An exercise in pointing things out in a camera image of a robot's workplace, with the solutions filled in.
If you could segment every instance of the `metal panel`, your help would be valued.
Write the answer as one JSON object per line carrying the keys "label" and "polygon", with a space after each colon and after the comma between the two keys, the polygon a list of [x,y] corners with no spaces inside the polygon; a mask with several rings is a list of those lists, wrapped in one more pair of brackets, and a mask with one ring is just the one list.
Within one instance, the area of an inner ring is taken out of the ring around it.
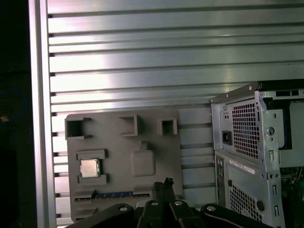
{"label": "metal panel", "polygon": [[197,205],[216,202],[214,188],[185,189],[185,198]]}
{"label": "metal panel", "polygon": [[[270,178],[254,162],[233,154],[222,151],[215,154],[224,158],[226,207],[271,227],[284,228],[280,178]],[[277,186],[277,194],[273,193],[273,186]],[[264,205],[262,210],[258,201]]]}
{"label": "metal panel", "polygon": [[205,104],[252,81],[303,78],[303,3],[30,0],[38,226],[71,222],[63,136],[74,113],[175,106],[185,195],[213,201]]}
{"label": "metal panel", "polygon": [[178,27],[263,25],[304,21],[303,8],[162,12],[50,18],[50,33]]}
{"label": "metal panel", "polygon": [[299,61],[304,58],[302,45],[269,45],[267,47],[220,47],[186,50],[150,50],[131,53],[60,56],[50,58],[51,72],[142,67],[174,67],[211,64]]}
{"label": "metal panel", "polygon": [[213,167],[186,169],[182,172],[184,185],[204,185],[215,182],[215,171]]}
{"label": "metal panel", "polygon": [[180,8],[203,8],[203,7],[232,7],[232,6],[261,6],[261,5],[283,5],[299,4],[300,0],[281,1],[243,1],[243,0],[48,0],[48,12],[71,13],[71,12],[94,12],[94,11],[123,11],[123,10],[160,10]]}

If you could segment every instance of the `metal frame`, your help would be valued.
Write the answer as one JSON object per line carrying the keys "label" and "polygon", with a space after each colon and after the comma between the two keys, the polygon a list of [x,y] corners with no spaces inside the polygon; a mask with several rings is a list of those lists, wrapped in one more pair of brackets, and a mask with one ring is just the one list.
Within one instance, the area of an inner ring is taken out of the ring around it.
{"label": "metal frame", "polygon": [[37,226],[56,227],[47,1],[29,0]]}
{"label": "metal frame", "polygon": [[157,106],[187,110],[186,191],[203,204],[215,197],[208,176],[209,99],[253,80],[303,78],[301,1],[101,2],[29,1],[38,227],[71,223],[63,139],[68,114]]}

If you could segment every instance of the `round hole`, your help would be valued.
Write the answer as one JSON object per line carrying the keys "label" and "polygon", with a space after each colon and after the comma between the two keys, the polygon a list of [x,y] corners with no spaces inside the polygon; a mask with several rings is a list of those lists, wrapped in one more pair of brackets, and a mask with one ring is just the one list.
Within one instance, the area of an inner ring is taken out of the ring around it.
{"label": "round hole", "polygon": [[267,128],[267,134],[269,135],[274,135],[275,134],[275,129],[273,127],[268,127]]}
{"label": "round hole", "polygon": [[126,207],[121,207],[121,208],[119,208],[119,210],[120,210],[120,211],[127,211],[128,208],[126,208]]}

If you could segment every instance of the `horizontal groove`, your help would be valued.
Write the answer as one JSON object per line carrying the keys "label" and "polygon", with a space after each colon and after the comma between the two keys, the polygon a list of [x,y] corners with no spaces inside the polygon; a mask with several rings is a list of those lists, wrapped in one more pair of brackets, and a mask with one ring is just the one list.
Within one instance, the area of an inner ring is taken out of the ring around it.
{"label": "horizontal groove", "polygon": [[[55,76],[82,76],[86,74],[123,74],[131,72],[148,72],[148,71],[163,71],[163,70],[200,70],[209,68],[232,68],[232,67],[266,67],[266,66],[281,66],[281,65],[301,65],[304,64],[304,60],[293,60],[293,61],[268,61],[268,62],[249,62],[249,63],[230,63],[230,64],[204,64],[204,65],[184,65],[184,66],[157,66],[157,67],[134,67],[134,68],[120,68],[120,69],[105,69],[105,70],[81,70],[81,71],[66,71],[66,72],[55,72],[51,73],[51,78]],[[240,83],[250,83],[253,81],[240,81]]]}
{"label": "horizontal groove", "polygon": [[206,148],[206,147],[212,147],[212,143],[206,143],[206,144],[190,144],[190,145],[181,145],[181,149],[194,149],[194,148]]}
{"label": "horizontal groove", "polygon": [[213,163],[206,163],[206,164],[182,165],[181,169],[182,170],[187,170],[187,169],[210,168],[210,167],[214,167],[214,164]]}
{"label": "horizontal groove", "polygon": [[178,97],[178,98],[154,98],[131,101],[107,101],[94,103],[78,103],[78,104],[54,104],[51,107],[52,112],[78,112],[78,111],[96,111],[102,110],[123,110],[129,108],[150,108],[165,107],[177,105],[203,104],[209,103],[212,96],[194,96],[194,97]]}
{"label": "horizontal groove", "polygon": [[63,52],[56,52],[52,55],[52,57],[75,57],[75,56],[82,56],[82,55],[106,55],[106,54],[122,54],[127,52],[140,52],[140,51],[157,51],[157,50],[191,50],[197,48],[233,48],[233,47],[249,47],[249,46],[270,46],[270,45],[301,45],[304,44],[302,38],[296,38],[295,41],[284,41],[284,42],[261,42],[261,43],[234,43],[234,44],[214,44],[214,45],[175,45],[170,47],[135,47],[135,48],[113,48],[113,49],[97,49],[97,50],[83,50],[83,51],[63,51]]}
{"label": "horizontal groove", "polygon": [[62,198],[62,197],[70,197],[69,192],[63,192],[63,193],[57,193],[56,198]]}
{"label": "horizontal groove", "polygon": [[202,188],[212,188],[215,187],[215,183],[207,183],[207,184],[187,184],[183,185],[183,189],[202,189]]}
{"label": "horizontal groove", "polygon": [[211,123],[197,123],[197,124],[182,124],[179,125],[179,129],[189,129],[189,128],[204,128],[204,127],[211,127]]}
{"label": "horizontal groove", "polygon": [[256,39],[257,44],[261,43],[259,40],[257,40],[257,38],[289,38],[289,37],[295,37],[295,36],[301,36],[304,34],[304,30],[299,29],[296,30],[297,27],[295,27],[295,31],[291,31],[293,28],[289,28],[289,30],[287,28],[282,27],[282,30],[280,32],[272,32],[269,31],[267,32],[262,32],[257,30],[254,31],[243,31],[241,33],[241,29],[239,29],[240,31],[238,31],[238,29],[232,31],[232,30],[228,30],[225,29],[225,31],[221,31],[221,30],[192,30],[191,32],[193,33],[199,33],[199,35],[195,35],[195,34],[191,34],[192,36],[190,36],[189,34],[185,34],[183,35],[182,31],[176,31],[176,32],[163,32],[166,35],[164,36],[161,32],[155,32],[152,33],[116,33],[114,35],[111,34],[96,34],[96,35],[79,35],[79,36],[64,36],[64,37],[53,37],[49,39],[49,45],[50,45],[50,51],[54,48],[59,48],[59,47],[71,47],[71,46],[93,46],[93,45],[121,45],[121,44],[132,44],[132,43],[137,43],[138,42],[142,42],[142,43],[158,43],[158,42],[179,42],[179,45],[182,45],[181,42],[185,43],[185,42],[190,42],[190,41],[214,41],[214,40],[229,40],[229,39],[234,39],[234,43],[238,43],[242,40],[240,39]]}
{"label": "horizontal groove", "polygon": [[178,12],[207,12],[207,11],[226,11],[226,10],[271,10],[271,9],[292,9],[304,7],[303,3],[277,4],[277,5],[251,5],[251,6],[218,6],[218,7],[185,7],[185,8],[168,8],[168,9],[138,9],[138,10],[115,10],[115,11],[92,11],[92,12],[70,12],[70,13],[53,13],[49,18],[59,17],[85,17],[85,16],[105,16],[105,15],[128,15],[144,13],[178,13]]}
{"label": "horizontal groove", "polygon": [[68,217],[71,217],[71,213],[60,213],[60,214],[57,214],[57,217],[58,218],[68,218]]}
{"label": "horizontal groove", "polygon": [[57,177],[68,177],[68,172],[56,173]]}
{"label": "horizontal groove", "polygon": [[189,92],[188,95],[186,94],[172,94],[172,95],[166,95],[166,94],[154,94],[151,96],[148,96],[146,94],[143,94],[142,96],[129,96],[126,95],[126,97],[123,96],[123,94],[117,95],[115,96],[115,94],[113,96],[109,95],[104,95],[104,97],[99,97],[98,99],[94,99],[94,96],[92,96],[92,99],[81,99],[81,95],[77,95],[77,99],[73,100],[65,97],[65,99],[61,99],[60,96],[56,96],[56,97],[52,97],[51,99],[51,103],[53,105],[69,105],[69,104],[90,104],[90,103],[100,103],[100,102],[119,102],[119,101],[140,101],[140,100],[147,100],[147,99],[168,99],[168,98],[191,98],[191,97],[197,97],[197,96],[204,96],[204,97],[215,97],[217,95],[219,95],[220,93],[216,93],[216,94],[209,94],[209,93],[205,93],[203,94],[203,91],[201,91],[200,94],[191,94],[191,92]]}
{"label": "horizontal groove", "polygon": [[164,85],[164,86],[150,86],[150,87],[130,87],[130,88],[94,88],[92,90],[75,90],[75,91],[60,91],[53,92],[51,96],[65,96],[65,95],[94,95],[94,94],[126,94],[126,93],[142,93],[142,92],[159,92],[159,91],[182,91],[182,90],[207,90],[212,91],[213,89],[225,89],[225,88],[240,88],[242,86],[248,85],[248,83],[229,83],[229,84],[199,84],[199,85]]}
{"label": "horizontal groove", "polygon": [[[298,22],[298,23],[285,23],[285,24],[263,24],[263,25],[226,25],[226,26],[208,26],[208,27],[182,27],[182,28],[141,28],[141,29],[121,29],[119,30],[120,34],[123,33],[137,33],[137,32],[178,32],[178,31],[191,31],[191,30],[204,30],[204,31],[210,31],[210,30],[227,30],[227,29],[276,29],[276,28],[300,28],[303,27],[304,23]],[[116,35],[118,34],[117,30],[97,30],[97,31],[80,31],[80,32],[65,32],[65,33],[50,33],[50,38],[64,38],[68,36],[83,36],[83,35]]]}

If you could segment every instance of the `screw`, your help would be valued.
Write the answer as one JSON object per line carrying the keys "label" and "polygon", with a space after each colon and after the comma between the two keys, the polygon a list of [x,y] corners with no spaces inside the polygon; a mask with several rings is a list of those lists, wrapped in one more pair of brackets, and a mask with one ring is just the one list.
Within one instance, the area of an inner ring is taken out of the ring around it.
{"label": "screw", "polygon": [[215,207],[213,207],[213,206],[208,206],[208,207],[207,207],[207,210],[208,210],[208,211],[215,211],[216,209],[215,209]]}
{"label": "screw", "polygon": [[120,211],[126,211],[126,210],[128,210],[128,208],[122,207],[122,208],[119,208],[119,210],[120,210]]}
{"label": "screw", "polygon": [[174,204],[175,204],[176,206],[181,206],[181,205],[182,205],[182,202],[181,202],[181,201],[176,201]]}

